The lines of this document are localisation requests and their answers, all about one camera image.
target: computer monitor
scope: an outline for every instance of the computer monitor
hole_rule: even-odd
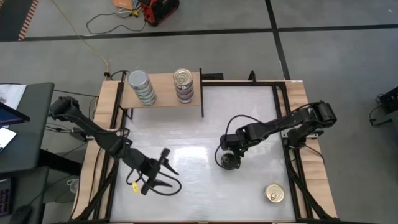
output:
[[[28,116],[12,109],[4,103],[0,103],[0,127],[29,121],[30,118]]]

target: wooden board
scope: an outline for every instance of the wooden board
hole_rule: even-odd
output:
[[[307,95],[304,89],[304,83],[302,81],[286,81],[287,95],[289,97],[290,109],[294,110],[299,106],[308,103]],[[283,100],[281,101],[282,111],[285,111]],[[319,143],[317,140],[307,140],[307,145],[314,148],[318,152],[321,152]],[[300,156],[304,169],[304,176],[307,182],[307,188],[319,203],[319,205],[327,212],[327,214],[332,217],[337,217],[335,204],[333,202],[333,197],[331,196],[328,177],[326,175],[325,166],[323,164],[322,158],[312,152],[309,149],[303,148],[300,150]],[[303,195],[298,187],[296,187],[298,192],[298,202],[300,205],[300,213],[302,217],[306,217],[305,206],[303,201]]]
[[[155,90],[156,102],[152,106],[144,106],[136,96],[134,90],[128,82],[128,76],[124,82],[123,98],[121,106],[123,108],[151,108],[164,106],[200,106],[200,77],[198,72],[193,72],[193,101],[191,103],[179,102],[175,93],[173,73],[149,74],[150,82]]]
[[[104,81],[102,84],[94,118],[94,122],[101,128],[110,128],[118,83],[118,81]],[[100,149],[96,141],[91,140],[88,143],[83,168],[80,174],[79,198],[75,199],[76,210],[73,213],[72,218],[76,218],[82,213],[97,192],[103,167],[104,155],[104,151]],[[104,200],[108,200],[108,194],[104,194],[103,198]]]

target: concrete floor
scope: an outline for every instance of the concrete floor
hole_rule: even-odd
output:
[[[93,1],[57,2],[78,32],[88,34],[85,22],[89,18],[115,10],[110,1]],[[398,2],[393,0],[271,2],[278,27],[391,24],[398,19]],[[101,20],[90,27],[100,32],[120,23],[114,18]],[[134,28],[142,21],[131,18],[123,22]],[[143,32],[270,28],[270,24],[263,0],[182,0],[174,15]],[[49,0],[40,0],[27,36],[57,35],[73,32]],[[368,113],[376,105],[377,94],[398,84],[398,30],[287,32],[280,33],[280,38],[291,78],[304,80],[309,100],[329,101],[338,117],[337,124],[320,138],[338,216],[357,222],[397,223],[398,133],[389,125],[372,128]],[[109,60],[111,71],[172,72],[180,67],[201,67],[208,73],[223,72],[227,79],[245,79],[250,70],[261,79],[283,79],[271,33],[98,39],[89,43]],[[92,95],[101,87],[103,62],[79,40],[3,42],[0,52],[2,82],[54,82],[58,89]],[[76,98],[87,113],[91,99]],[[63,134],[45,135],[43,148],[52,152],[66,152],[80,143]],[[59,176],[54,173],[50,179]],[[49,198],[64,187],[55,187],[58,192]],[[71,207],[72,203],[66,203],[46,209],[44,223],[65,220]]]

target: red battery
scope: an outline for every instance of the red battery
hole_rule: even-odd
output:
[[[180,0],[139,0],[147,23],[157,26],[180,5]]]

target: tin can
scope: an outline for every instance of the tin can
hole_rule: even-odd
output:
[[[145,71],[136,70],[130,73],[129,84],[143,105],[150,106],[156,102],[155,90]]]
[[[184,68],[178,69],[173,75],[175,91],[181,103],[190,103],[193,100],[192,73]]]
[[[181,68],[174,72],[174,85],[181,90],[189,89],[193,85],[191,71]]]
[[[270,186],[265,189],[264,194],[274,203],[281,202],[285,197],[285,192],[279,184],[270,184]]]

